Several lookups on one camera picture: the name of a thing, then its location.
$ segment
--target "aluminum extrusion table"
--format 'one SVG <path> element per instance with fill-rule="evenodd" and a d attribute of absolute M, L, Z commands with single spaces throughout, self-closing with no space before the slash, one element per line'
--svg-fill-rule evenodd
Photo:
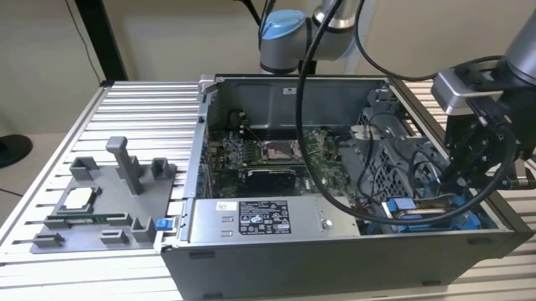
<path fill-rule="evenodd" d="M 407 87 L 442 126 L 443 116 L 428 89 Z M 153 250 L 33 255 L 30 240 L 70 180 L 77 156 L 112 164 L 109 136 L 128 138 L 140 162 L 165 157 L 177 166 L 168 215 L 180 212 L 184 172 L 197 109 L 196 82 L 116 82 L 100 88 L 52 155 L 13 213 L 0 228 L 0 300 L 180 300 L 160 255 Z M 527 162 L 530 169 L 536 164 Z M 536 191 L 501 193 L 536 230 Z M 536 238 L 502 259 L 478 263 L 446 287 L 422 287 L 281 300 L 534 300 Z"/>

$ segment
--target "power supply label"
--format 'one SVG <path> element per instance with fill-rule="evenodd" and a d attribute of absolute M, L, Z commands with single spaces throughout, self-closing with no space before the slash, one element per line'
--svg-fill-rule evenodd
<path fill-rule="evenodd" d="M 241 235 L 291 233 L 285 201 L 239 202 L 239 220 Z"/>

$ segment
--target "motherboard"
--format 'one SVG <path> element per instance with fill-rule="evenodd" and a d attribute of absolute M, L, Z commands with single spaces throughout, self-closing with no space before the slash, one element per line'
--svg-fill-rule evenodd
<path fill-rule="evenodd" d="M 355 197 L 327 127 L 304 130 L 308 155 L 322 183 L 335 196 Z M 215 198 L 303 196 L 319 191 L 301 162 L 293 130 L 251 129 L 216 133 L 209 142 Z"/>

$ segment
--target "blue latch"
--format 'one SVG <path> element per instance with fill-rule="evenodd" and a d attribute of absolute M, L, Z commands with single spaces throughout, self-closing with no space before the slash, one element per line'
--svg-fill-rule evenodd
<path fill-rule="evenodd" d="M 160 218 L 156 221 L 156 231 L 169 231 L 172 229 L 173 229 L 173 220 L 172 219 Z"/>

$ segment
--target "black cable cord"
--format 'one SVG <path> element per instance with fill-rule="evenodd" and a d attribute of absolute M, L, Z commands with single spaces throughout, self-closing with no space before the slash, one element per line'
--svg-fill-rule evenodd
<path fill-rule="evenodd" d="M 93 61 L 90 61 L 89 49 L 88 49 L 88 46 L 86 46 L 86 43 L 85 43 L 85 40 L 84 40 L 84 36 L 81 35 L 80 29 L 77 27 L 73 11 L 70 9 L 70 5 L 68 4 L 68 0 L 64 0 L 64 2 L 65 2 L 65 5 L 66 5 L 68 14 L 70 15 L 70 19 L 73 21 L 73 25 L 74 25 L 74 28 L 76 28 L 77 36 L 80 37 L 80 40 L 81 40 L 81 42 L 84 44 L 86 60 L 89 61 L 90 69 L 93 69 L 94 77 L 97 78 L 98 85 L 100 85 L 101 80 L 100 80 L 100 77 L 98 77 L 97 70 L 94 69 Z"/>
<path fill-rule="evenodd" d="M 247 10 L 249 11 L 251 17 L 253 19 L 253 22 L 256 23 L 257 26 L 260 26 L 260 18 L 259 18 L 259 13 L 256 12 L 253 5 L 251 3 L 251 0 L 235 0 L 241 2 L 241 4 L 245 6 Z"/>
<path fill-rule="evenodd" d="M 7 194 L 11 194 L 13 196 L 19 196 L 19 197 L 22 197 L 22 195 L 21 195 L 19 193 L 15 193 L 15 192 L 13 192 L 13 191 L 10 191 L 10 190 L 1 189 L 1 188 L 0 188 L 0 191 L 1 191 L 1 192 L 5 192 L 5 193 L 7 193 Z"/>
<path fill-rule="evenodd" d="M 265 19 L 269 16 L 271 10 L 273 10 L 276 0 L 265 0 L 264 6 L 261 8 L 261 15 L 260 15 L 260 26 L 256 38 L 259 40 L 259 49 L 260 49 L 260 41 L 261 41 L 261 31 L 264 30 Z"/>
<path fill-rule="evenodd" d="M 366 60 L 366 61 L 368 62 L 368 64 L 372 65 L 372 67 L 374 67 L 375 69 L 378 69 L 384 75 L 387 75 L 387 76 L 390 76 L 390 77 L 394 77 L 394 78 L 396 78 L 396 79 L 399 79 L 399 80 L 406 80 L 406 81 L 408 81 L 408 82 L 420 82 L 420 81 L 423 81 L 423 80 L 430 80 L 430 79 L 432 79 L 432 78 L 435 77 L 435 74 L 436 74 L 436 73 L 430 74 L 430 75 L 424 75 L 424 76 L 420 76 L 420 77 L 406 77 L 404 75 L 399 75 L 399 74 L 396 74 L 396 73 L 388 71 L 387 69 L 384 69 L 383 67 L 380 67 L 380 66 L 374 62 L 374 60 L 371 59 L 371 57 L 370 57 L 368 54 L 366 53 L 364 48 L 362 47 L 360 39 L 359 39 L 359 26 L 358 26 L 358 24 L 359 24 L 359 16 L 360 16 L 360 11 L 362 11 L 362 6 L 363 6 L 363 4 L 364 4 L 364 0 L 362 0 L 362 1 L 359 2 L 358 10 L 356 10 L 356 12 L 355 12 L 355 26 L 354 26 L 352 36 L 354 36 L 354 38 L 355 38 L 355 45 L 356 45 L 356 47 L 358 47 L 359 53 L 360 53 L 362 57 L 364 58 L 364 60 Z M 465 66 L 465 65 L 481 63 L 481 62 L 483 62 L 483 61 L 497 61 L 497 60 L 501 59 L 501 57 L 502 57 L 501 55 L 491 55 L 491 56 L 485 56 L 485 57 L 482 57 L 482 58 L 475 58 L 475 59 L 473 59 L 473 60 L 470 60 L 470 61 L 466 61 L 465 63 L 457 64 L 455 66 L 453 66 L 453 67 L 450 67 L 450 68 L 457 68 L 457 67 L 459 67 L 459 66 Z"/>
<path fill-rule="evenodd" d="M 502 139 L 502 145 L 505 146 L 505 156 L 502 158 L 501 165 L 498 169 L 494 172 L 493 178 L 489 181 L 486 187 L 478 192 L 478 194 L 455 210 L 439 215 L 434 216 L 430 218 L 422 218 L 422 219 L 388 219 L 383 218 L 380 216 L 372 216 L 367 214 L 359 214 L 355 212 L 350 207 L 344 206 L 328 193 L 326 187 L 322 184 L 320 179 L 318 178 L 316 172 L 314 170 L 312 163 L 310 161 L 310 155 L 307 153 L 307 145 L 304 141 L 304 136 L 303 136 L 303 120 L 301 120 L 301 105 L 303 105 L 303 90 L 304 90 L 304 81 L 307 77 L 307 65 L 310 61 L 312 60 L 319 40 L 322 39 L 323 32 L 326 31 L 326 27 L 328 25 L 328 22 L 332 19 L 332 15 L 335 14 L 335 11 L 340 5 L 342 0 L 335 0 L 332 1 L 330 8 L 327 10 L 326 16 L 323 17 L 323 20 L 318 26 L 318 30 L 315 33 L 315 36 L 312 38 L 312 42 L 310 44 L 310 47 L 305 51 L 305 56 L 303 59 L 303 68 L 301 71 L 299 72 L 299 78 L 296 82 L 296 93 L 295 93 L 295 133 L 296 133 L 296 140 L 299 144 L 299 149 L 301 150 L 301 159 L 303 163 L 305 165 L 307 171 L 310 178 L 312 180 L 314 185 L 316 186 L 319 192 L 322 193 L 322 196 L 326 198 L 327 202 L 336 207 L 338 210 L 344 212 L 346 214 L 354 216 L 358 219 L 371 221 L 375 223 L 382 223 L 382 224 L 394 224 L 394 225 L 415 225 L 415 224 L 430 224 L 430 223 L 436 223 L 439 221 L 445 221 L 451 219 L 454 216 L 459 215 L 461 213 L 466 212 L 466 210 L 470 209 L 475 204 L 478 204 L 483 199 L 489 196 L 489 194 L 493 192 L 494 187 L 497 184 L 501 182 L 503 176 L 507 173 L 507 165 L 513 161 L 514 158 L 514 153 L 515 153 L 515 139 L 511 133 L 511 130 L 507 125 L 499 125 L 495 128 L 495 133 L 503 136 Z"/>

